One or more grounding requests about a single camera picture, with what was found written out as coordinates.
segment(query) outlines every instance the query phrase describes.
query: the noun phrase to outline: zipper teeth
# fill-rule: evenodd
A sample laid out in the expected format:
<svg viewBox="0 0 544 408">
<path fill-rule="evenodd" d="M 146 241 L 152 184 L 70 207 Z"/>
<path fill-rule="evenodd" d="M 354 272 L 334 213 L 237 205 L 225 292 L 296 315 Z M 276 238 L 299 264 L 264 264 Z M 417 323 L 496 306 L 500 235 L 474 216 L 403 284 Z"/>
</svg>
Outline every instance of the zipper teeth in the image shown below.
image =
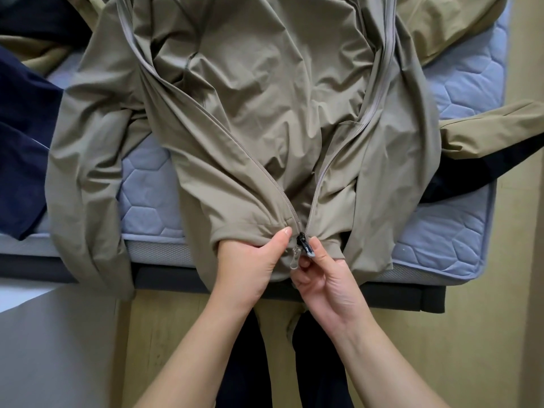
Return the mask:
<svg viewBox="0 0 544 408">
<path fill-rule="evenodd" d="M 392 0 L 387 0 L 387 4 L 386 4 L 386 12 L 389 11 L 389 9 L 391 8 L 394 8 L 394 2 L 395 1 L 392 1 Z M 393 27 L 393 23 L 389 23 L 390 25 L 387 26 L 386 28 L 386 31 L 387 32 L 390 32 L 391 31 L 391 28 Z M 386 62 L 386 67 L 381 75 L 381 81 L 384 80 L 384 77 L 386 75 L 389 74 L 389 67 L 390 67 L 390 64 L 391 64 L 391 60 L 393 59 L 393 50 L 394 48 L 391 47 L 391 41 L 389 42 L 388 47 L 389 48 L 389 51 L 384 54 L 387 62 Z M 356 138 L 359 134 L 362 133 L 362 131 L 366 128 L 366 126 L 368 125 L 368 123 L 370 123 L 372 117 L 374 116 L 374 114 L 376 113 L 377 111 L 377 104 L 379 102 L 379 99 L 381 98 L 381 96 L 384 94 L 384 91 L 385 91 L 385 86 L 384 86 L 384 83 L 381 83 L 381 85 L 379 86 L 379 90 L 376 94 L 376 96 L 374 97 L 374 100 L 373 100 L 373 103 L 372 103 L 372 108 L 371 110 L 366 113 L 366 115 L 364 116 L 364 121 L 361 122 L 362 126 L 360 129 L 357 130 L 357 132 L 355 134 L 352 135 L 352 137 L 349 138 L 349 140 L 346 140 L 343 145 L 341 147 L 339 147 L 333 154 L 332 154 L 332 157 L 330 157 L 329 161 L 327 162 L 327 164 L 325 165 L 325 168 L 323 169 L 321 175 L 319 176 L 319 179 L 317 181 L 317 185 L 316 185 L 316 193 L 314 194 L 314 198 L 312 200 L 312 205 L 310 206 L 310 212 L 309 212 L 309 217 L 308 217 L 308 222 L 306 223 L 306 228 L 304 229 L 304 233 L 306 234 L 308 232 L 308 228 L 309 228 L 309 225 L 312 221 L 312 213 L 314 211 L 314 208 L 315 208 L 315 205 L 316 205 L 316 194 L 319 190 L 319 186 L 321 185 L 321 182 L 323 181 L 323 178 L 325 177 L 325 173 L 327 171 L 327 169 L 329 168 L 329 166 L 331 165 L 332 161 L 334 160 L 334 158 L 338 155 L 338 153 L 340 153 L 345 146 L 347 146 L 348 143 L 350 143 L 354 138 Z"/>
<path fill-rule="evenodd" d="M 118 11 L 119 11 L 119 16 L 121 17 L 121 21 L 122 19 L 127 19 L 127 16 L 130 17 L 130 14 L 128 13 L 128 5 L 126 4 L 126 0 L 120 0 L 120 2 L 118 3 Z M 157 73 L 157 71 L 155 70 L 155 67 L 151 66 L 144 58 L 143 58 L 143 54 L 140 52 L 140 50 L 138 49 L 138 47 L 136 47 L 136 44 L 134 42 L 134 39 L 132 38 L 133 34 L 132 33 L 129 33 L 128 32 L 128 29 L 126 29 L 124 26 L 123 27 L 123 32 L 125 33 L 125 38 L 127 39 L 132 51 L 134 52 L 134 54 L 136 54 L 136 57 L 139 59 L 139 62 L 159 81 L 159 83 L 163 84 L 166 88 L 168 88 L 169 90 L 173 90 L 174 92 L 179 92 L 181 93 L 184 98 L 186 100 L 188 100 L 189 102 L 191 102 L 191 104 L 193 104 L 194 106 L 196 106 L 197 108 L 199 108 L 207 117 L 209 117 L 224 133 L 227 134 L 227 136 L 229 136 L 237 145 L 238 147 L 240 147 L 240 149 L 246 154 L 247 157 L 249 157 L 249 159 L 255 163 L 259 169 L 261 169 L 261 171 L 266 175 L 266 177 L 268 177 L 268 179 L 272 182 L 272 184 L 274 184 L 274 186 L 276 186 L 276 189 L 278 192 L 280 192 L 280 194 L 283 196 L 283 199 L 285 200 L 286 204 L 289 206 L 289 209 L 291 210 L 291 213 L 293 214 L 293 219 L 295 219 L 295 223 L 296 223 L 296 232 L 297 234 L 300 233 L 303 229 L 303 226 L 302 226 L 302 223 L 299 219 L 299 216 L 298 214 L 296 213 L 295 211 L 295 208 L 293 207 L 293 204 L 291 203 L 291 201 L 289 200 L 289 198 L 287 197 L 287 195 L 285 194 L 285 192 L 283 191 L 283 189 L 281 188 L 281 186 L 276 182 L 276 180 L 271 176 L 271 174 L 264 168 L 264 166 L 262 164 L 260 164 L 258 161 L 256 161 L 253 157 L 251 157 L 251 155 L 248 153 L 248 151 L 244 148 L 244 146 L 241 145 L 241 143 L 227 130 L 223 127 L 223 125 L 213 116 L 211 115 L 204 107 L 202 107 L 198 102 L 196 102 L 191 96 L 187 95 L 185 92 L 181 91 L 179 88 L 173 86 L 172 84 L 170 83 L 167 83 L 166 81 L 164 81 L 160 76 L 159 74 Z"/>
</svg>

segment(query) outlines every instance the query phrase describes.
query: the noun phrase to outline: light blue mattress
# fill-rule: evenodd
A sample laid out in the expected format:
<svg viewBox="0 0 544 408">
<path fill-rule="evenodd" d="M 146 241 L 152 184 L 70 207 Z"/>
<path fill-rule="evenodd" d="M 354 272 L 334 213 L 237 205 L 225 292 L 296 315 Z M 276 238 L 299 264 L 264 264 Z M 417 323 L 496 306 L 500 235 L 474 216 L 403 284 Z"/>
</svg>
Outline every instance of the light blue mattress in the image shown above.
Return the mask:
<svg viewBox="0 0 544 408">
<path fill-rule="evenodd" d="M 425 68 L 441 118 L 471 116 L 503 103 L 508 8 L 498 22 L 445 52 Z M 72 55 L 50 80 L 65 87 L 81 54 Z M 169 154 L 153 135 L 123 161 L 119 193 L 122 231 L 134 262 L 193 267 L 183 236 L 177 178 Z M 394 268 L 377 281 L 453 285 L 478 277 L 485 265 L 494 184 L 469 195 L 420 205 L 393 251 Z M 58 256 L 47 215 L 24 241 L 0 235 L 0 253 Z"/>
</svg>

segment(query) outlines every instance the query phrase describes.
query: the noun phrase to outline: khaki jacket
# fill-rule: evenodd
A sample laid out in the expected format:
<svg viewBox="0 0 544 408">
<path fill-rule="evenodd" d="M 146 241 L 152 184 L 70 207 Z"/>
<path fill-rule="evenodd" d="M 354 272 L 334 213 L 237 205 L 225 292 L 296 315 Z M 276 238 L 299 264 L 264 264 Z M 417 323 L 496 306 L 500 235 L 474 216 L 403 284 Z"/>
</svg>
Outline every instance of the khaki jacket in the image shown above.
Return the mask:
<svg viewBox="0 0 544 408">
<path fill-rule="evenodd" d="M 396 3 L 108 2 L 64 94 L 47 172 L 52 238 L 68 269 L 132 297 L 115 196 L 121 159 L 150 131 L 170 151 L 208 288 L 220 240 L 263 245 L 285 226 L 321 239 L 359 283 L 390 268 L 441 152 L 418 59 L 436 45 L 416 51 Z M 289 277 L 296 243 L 273 281 Z"/>
</svg>

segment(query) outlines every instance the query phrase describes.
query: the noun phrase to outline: floor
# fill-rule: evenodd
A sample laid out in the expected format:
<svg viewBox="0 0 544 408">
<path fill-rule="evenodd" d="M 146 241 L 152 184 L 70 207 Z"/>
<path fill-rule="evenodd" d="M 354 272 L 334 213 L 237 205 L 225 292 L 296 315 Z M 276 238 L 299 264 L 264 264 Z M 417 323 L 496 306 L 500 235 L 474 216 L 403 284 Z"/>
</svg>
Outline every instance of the floor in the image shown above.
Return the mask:
<svg viewBox="0 0 544 408">
<path fill-rule="evenodd" d="M 514 1 L 507 102 L 544 99 L 542 11 L 544 0 Z M 541 168 L 538 153 L 501 178 L 486 273 L 448 288 L 444 315 L 374 311 L 403 355 L 452 408 L 512 408 L 520 399 L 522 366 L 530 359 L 526 353 L 522 364 Z M 128 334 L 124 408 L 133 406 L 206 300 L 206 295 L 138 292 Z M 269 300 L 257 306 L 274 406 L 282 408 L 300 407 L 294 353 L 285 336 L 299 306 Z M 354 400 L 362 407 L 355 395 Z M 532 408 L 527 400 L 522 406 Z"/>
</svg>

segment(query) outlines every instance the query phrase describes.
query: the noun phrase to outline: zipper slider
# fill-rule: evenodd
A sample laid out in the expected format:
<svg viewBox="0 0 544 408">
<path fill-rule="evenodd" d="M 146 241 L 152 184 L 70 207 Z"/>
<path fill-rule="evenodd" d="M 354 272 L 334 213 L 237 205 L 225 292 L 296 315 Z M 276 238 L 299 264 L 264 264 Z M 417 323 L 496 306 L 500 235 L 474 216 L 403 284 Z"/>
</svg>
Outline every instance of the zipper slider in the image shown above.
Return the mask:
<svg viewBox="0 0 544 408">
<path fill-rule="evenodd" d="M 296 237 L 296 246 L 301 247 L 304 250 L 304 253 L 309 258 L 315 258 L 316 254 L 314 253 L 312 247 L 309 245 L 308 241 L 306 240 L 306 236 L 303 232 L 300 232 L 299 235 Z"/>
<path fill-rule="evenodd" d="M 295 270 L 299 267 L 299 259 L 300 255 L 303 253 L 303 248 L 300 246 L 295 246 L 293 249 L 293 260 L 291 260 L 291 265 L 289 266 L 291 269 Z"/>
</svg>

